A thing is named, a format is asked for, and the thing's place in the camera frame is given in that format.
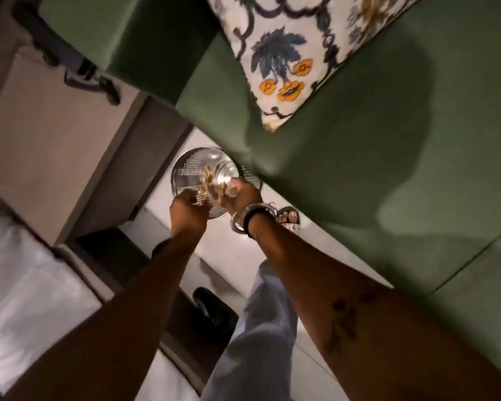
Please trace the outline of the person's left hand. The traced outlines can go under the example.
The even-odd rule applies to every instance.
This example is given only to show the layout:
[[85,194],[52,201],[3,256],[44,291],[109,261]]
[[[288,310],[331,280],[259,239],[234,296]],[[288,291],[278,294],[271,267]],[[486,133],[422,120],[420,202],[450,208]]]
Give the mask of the person's left hand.
[[176,196],[169,207],[171,237],[183,237],[198,243],[204,235],[209,219],[209,209],[193,209],[176,203]]

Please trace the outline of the person's right hand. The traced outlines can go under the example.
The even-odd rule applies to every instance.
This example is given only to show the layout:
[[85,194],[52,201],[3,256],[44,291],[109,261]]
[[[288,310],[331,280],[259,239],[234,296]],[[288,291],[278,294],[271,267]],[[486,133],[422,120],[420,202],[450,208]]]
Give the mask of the person's right hand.
[[236,197],[227,200],[223,208],[230,215],[234,215],[247,205],[256,202],[263,202],[260,191],[252,183],[245,181],[245,184],[240,188]]

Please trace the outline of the perforated steel colander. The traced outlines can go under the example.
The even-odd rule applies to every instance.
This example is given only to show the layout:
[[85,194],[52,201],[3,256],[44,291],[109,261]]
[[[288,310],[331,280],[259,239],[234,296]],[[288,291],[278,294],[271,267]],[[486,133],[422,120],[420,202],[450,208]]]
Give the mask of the perforated steel colander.
[[[236,163],[220,148],[198,147],[184,152],[175,162],[170,175],[171,191],[174,196],[185,189],[199,192],[201,186],[200,174],[205,166],[214,168],[221,165],[221,178],[225,181],[237,178],[252,183],[259,190],[262,187],[261,180],[250,170]],[[209,219],[214,220],[223,217],[227,211],[215,201],[210,205]]]

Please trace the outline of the person's right forearm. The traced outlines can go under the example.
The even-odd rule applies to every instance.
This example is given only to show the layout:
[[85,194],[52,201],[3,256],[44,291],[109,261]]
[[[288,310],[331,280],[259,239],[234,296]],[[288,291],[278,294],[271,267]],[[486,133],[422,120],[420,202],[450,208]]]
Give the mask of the person's right forearm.
[[269,215],[248,231],[350,401],[501,401],[501,371],[414,302]]

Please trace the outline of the person's left forearm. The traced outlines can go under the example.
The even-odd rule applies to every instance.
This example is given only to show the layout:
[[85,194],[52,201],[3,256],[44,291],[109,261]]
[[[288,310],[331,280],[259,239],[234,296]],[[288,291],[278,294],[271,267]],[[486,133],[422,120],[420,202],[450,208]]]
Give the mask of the person's left forearm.
[[137,277],[48,349],[1,401],[134,401],[199,240],[190,230],[172,236]]

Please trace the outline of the pale vegetable pieces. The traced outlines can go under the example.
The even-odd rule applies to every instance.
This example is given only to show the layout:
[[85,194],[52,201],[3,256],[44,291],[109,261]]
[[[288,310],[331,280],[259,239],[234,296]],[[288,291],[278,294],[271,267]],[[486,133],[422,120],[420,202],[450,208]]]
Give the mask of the pale vegetable pieces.
[[211,205],[213,201],[225,206],[227,201],[228,183],[221,178],[221,165],[214,168],[205,166],[200,174],[201,186],[197,194],[197,204],[200,206]]

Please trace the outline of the silver metal bangle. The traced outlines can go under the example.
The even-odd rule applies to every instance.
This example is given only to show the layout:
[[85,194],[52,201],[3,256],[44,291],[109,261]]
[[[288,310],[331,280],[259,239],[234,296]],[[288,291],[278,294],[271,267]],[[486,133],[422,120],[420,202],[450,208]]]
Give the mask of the silver metal bangle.
[[232,217],[230,219],[230,228],[231,228],[231,230],[233,232],[237,233],[237,234],[246,235],[244,233],[243,227],[242,227],[242,225],[243,225],[243,218],[244,218],[245,214],[247,213],[247,211],[249,209],[252,209],[253,207],[258,207],[258,206],[265,206],[266,208],[268,208],[271,211],[271,213],[276,218],[277,210],[272,205],[264,203],[264,202],[252,203],[252,204],[247,205],[243,209],[239,210],[234,215],[232,215]]

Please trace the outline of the black wristband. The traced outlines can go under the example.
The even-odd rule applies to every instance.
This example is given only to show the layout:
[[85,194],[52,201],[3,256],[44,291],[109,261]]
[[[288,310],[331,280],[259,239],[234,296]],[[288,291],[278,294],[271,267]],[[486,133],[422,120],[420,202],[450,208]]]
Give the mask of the black wristband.
[[264,215],[266,217],[272,218],[273,220],[275,219],[274,215],[271,213],[271,211],[266,208],[265,206],[258,206],[258,207],[253,207],[252,209],[249,209],[247,213],[245,214],[243,218],[243,231],[244,233],[251,239],[255,240],[253,235],[251,234],[250,231],[250,222],[252,219],[257,216],[257,215]]

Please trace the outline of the person's foot in sandal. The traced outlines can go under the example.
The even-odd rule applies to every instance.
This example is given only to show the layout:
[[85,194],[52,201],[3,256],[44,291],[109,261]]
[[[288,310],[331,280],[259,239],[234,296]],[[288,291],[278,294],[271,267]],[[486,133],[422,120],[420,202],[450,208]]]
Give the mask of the person's foot in sandal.
[[291,206],[277,210],[276,222],[295,235],[300,234],[301,217],[300,213]]

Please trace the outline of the black shoe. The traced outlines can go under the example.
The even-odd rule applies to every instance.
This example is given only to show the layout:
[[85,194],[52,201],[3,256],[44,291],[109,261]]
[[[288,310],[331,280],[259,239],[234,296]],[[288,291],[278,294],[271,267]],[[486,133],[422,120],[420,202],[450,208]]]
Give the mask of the black shoe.
[[203,317],[209,321],[212,330],[221,338],[229,341],[234,334],[239,315],[205,287],[196,288],[192,298]]

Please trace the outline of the light blue trouser leg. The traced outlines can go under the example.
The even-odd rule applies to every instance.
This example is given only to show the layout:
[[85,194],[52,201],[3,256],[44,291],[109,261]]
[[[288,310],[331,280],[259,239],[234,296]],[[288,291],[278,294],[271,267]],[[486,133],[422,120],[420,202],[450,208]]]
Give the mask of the light blue trouser leg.
[[265,260],[200,401],[291,401],[298,321],[287,290]]

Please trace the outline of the beige wooden cabinet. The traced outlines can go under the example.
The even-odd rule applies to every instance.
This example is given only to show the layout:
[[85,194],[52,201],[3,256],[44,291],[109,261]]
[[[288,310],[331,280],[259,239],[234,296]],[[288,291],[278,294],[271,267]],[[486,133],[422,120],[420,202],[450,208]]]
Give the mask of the beige wooden cabinet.
[[22,46],[0,94],[0,201],[50,246],[134,219],[191,132],[116,81],[118,106]]

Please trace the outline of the white floral cushion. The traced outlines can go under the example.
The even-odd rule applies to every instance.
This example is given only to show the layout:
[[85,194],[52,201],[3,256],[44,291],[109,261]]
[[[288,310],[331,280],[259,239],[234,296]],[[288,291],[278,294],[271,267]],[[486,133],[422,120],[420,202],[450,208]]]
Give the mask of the white floral cushion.
[[207,0],[274,132],[418,0]]

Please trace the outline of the green fabric sofa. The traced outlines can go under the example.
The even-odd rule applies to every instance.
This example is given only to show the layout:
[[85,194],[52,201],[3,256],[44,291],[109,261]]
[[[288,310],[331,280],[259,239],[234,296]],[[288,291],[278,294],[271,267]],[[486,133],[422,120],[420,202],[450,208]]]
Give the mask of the green fabric sofa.
[[274,132],[207,0],[39,12],[501,369],[501,0],[418,0]]

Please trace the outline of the white bed sheet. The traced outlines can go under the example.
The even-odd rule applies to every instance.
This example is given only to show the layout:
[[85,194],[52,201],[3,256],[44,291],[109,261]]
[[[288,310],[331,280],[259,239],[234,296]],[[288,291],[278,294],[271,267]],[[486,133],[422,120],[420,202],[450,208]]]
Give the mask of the white bed sheet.
[[100,300],[0,206],[0,400]]

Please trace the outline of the dark wooden bed frame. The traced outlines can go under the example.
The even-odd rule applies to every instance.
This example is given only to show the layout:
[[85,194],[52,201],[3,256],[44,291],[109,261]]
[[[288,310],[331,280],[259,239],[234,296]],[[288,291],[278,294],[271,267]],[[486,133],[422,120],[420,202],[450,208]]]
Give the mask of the dark wooden bed frame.
[[[70,240],[60,251],[103,302],[120,292],[150,262],[150,257],[118,228]],[[194,290],[207,288],[207,284],[184,283],[182,280],[173,301],[159,349],[200,396],[229,341],[212,330],[193,301]]]

